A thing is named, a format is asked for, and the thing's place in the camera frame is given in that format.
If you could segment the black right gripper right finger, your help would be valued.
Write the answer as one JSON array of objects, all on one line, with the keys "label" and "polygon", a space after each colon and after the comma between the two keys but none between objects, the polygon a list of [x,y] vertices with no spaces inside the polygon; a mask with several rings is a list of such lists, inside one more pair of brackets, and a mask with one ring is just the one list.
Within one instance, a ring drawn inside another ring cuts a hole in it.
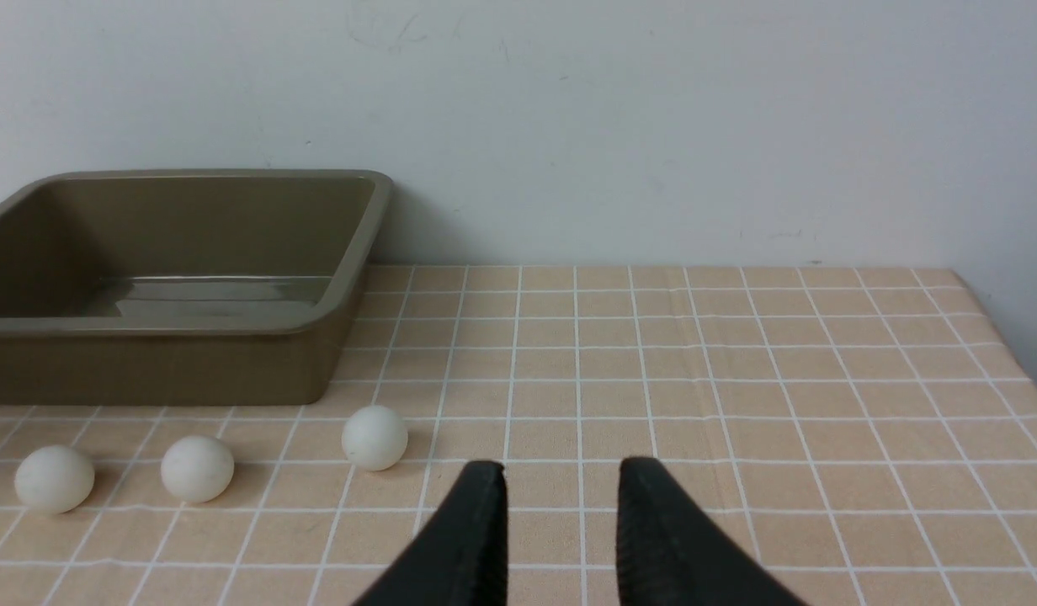
[{"label": "black right gripper right finger", "polygon": [[803,605],[724,533],[652,457],[621,461],[616,587],[622,605]]}]

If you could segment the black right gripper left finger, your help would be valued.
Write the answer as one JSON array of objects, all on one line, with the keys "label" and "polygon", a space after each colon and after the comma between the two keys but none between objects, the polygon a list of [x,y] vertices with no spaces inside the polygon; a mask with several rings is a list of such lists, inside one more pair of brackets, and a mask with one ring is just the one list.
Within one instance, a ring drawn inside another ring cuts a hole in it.
[{"label": "black right gripper left finger", "polygon": [[357,605],[504,605],[508,491],[503,465],[465,464],[433,517]]}]

